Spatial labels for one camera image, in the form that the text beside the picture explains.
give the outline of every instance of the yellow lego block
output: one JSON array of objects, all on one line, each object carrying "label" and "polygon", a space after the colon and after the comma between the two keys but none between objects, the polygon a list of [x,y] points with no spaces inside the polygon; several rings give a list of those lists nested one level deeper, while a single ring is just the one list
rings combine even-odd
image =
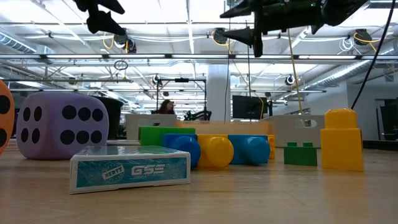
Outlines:
[{"label": "yellow lego block", "polygon": [[322,167],[363,171],[362,137],[356,113],[351,109],[326,112],[321,130]]},{"label": "yellow lego block", "polygon": [[268,135],[268,144],[271,149],[271,153],[269,154],[269,159],[275,159],[275,136]]},{"label": "yellow lego block", "polygon": [[234,156],[227,134],[198,134],[200,159],[198,168],[226,167]]}]

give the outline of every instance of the computer monitor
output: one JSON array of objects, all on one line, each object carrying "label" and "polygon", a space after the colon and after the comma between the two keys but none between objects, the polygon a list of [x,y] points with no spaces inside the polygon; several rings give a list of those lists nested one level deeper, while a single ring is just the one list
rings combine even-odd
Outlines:
[{"label": "computer monitor", "polygon": [[261,100],[256,96],[232,96],[232,117],[238,119],[260,119],[268,113],[267,98],[261,98],[264,102],[262,106]]}]

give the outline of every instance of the giant toy block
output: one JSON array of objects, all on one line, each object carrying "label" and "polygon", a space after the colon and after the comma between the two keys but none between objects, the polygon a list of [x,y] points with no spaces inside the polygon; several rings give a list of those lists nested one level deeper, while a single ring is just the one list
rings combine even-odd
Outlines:
[{"label": "giant toy block", "polygon": [[163,134],[162,146],[191,154],[191,168],[197,166],[200,158],[200,145],[196,134]]},{"label": "giant toy block", "polygon": [[303,147],[297,147],[296,142],[287,143],[284,147],[285,164],[317,166],[317,149],[312,146],[312,142],[303,143]]},{"label": "giant toy block", "polygon": [[104,146],[109,121],[100,100],[76,93],[30,95],[17,120],[18,148],[28,159],[70,159],[85,146]]},{"label": "giant toy block", "polygon": [[226,167],[234,156],[234,147],[226,134],[198,134],[201,156],[198,168]]},{"label": "giant toy block", "polygon": [[322,167],[363,171],[362,136],[356,113],[351,109],[326,112],[321,130]]},{"label": "giant toy block", "polygon": [[142,126],[138,134],[141,146],[162,146],[163,134],[195,134],[195,128]]},{"label": "giant toy block", "polygon": [[0,80],[0,154],[8,145],[14,128],[14,99],[6,84]]},{"label": "giant toy block", "polygon": [[275,154],[276,154],[276,151],[275,151],[275,136],[268,135],[267,137],[268,137],[268,144],[269,144],[269,147],[271,149],[271,153],[269,154],[269,159],[275,159]]},{"label": "giant toy block", "polygon": [[268,162],[271,149],[267,136],[230,134],[228,139],[234,147],[231,164],[259,165]]}]

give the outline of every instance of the black trash bin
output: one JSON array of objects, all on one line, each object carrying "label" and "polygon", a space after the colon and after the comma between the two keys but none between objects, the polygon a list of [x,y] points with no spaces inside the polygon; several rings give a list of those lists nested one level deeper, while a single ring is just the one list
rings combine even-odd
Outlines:
[{"label": "black trash bin", "polygon": [[120,125],[120,114],[123,102],[115,100],[112,98],[94,96],[95,98],[101,100],[105,105],[106,111],[109,116],[109,134],[108,139],[116,139],[118,136],[119,125]]}]

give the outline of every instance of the dark hair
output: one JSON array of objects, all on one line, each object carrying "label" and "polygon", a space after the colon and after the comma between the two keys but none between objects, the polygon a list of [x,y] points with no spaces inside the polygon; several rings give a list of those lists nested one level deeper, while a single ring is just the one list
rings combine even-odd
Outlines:
[{"label": "dark hair", "polygon": [[174,106],[170,111],[167,111],[167,105],[170,103],[170,100],[165,100],[162,102],[160,109],[157,111],[159,114],[175,114],[174,113]]}]

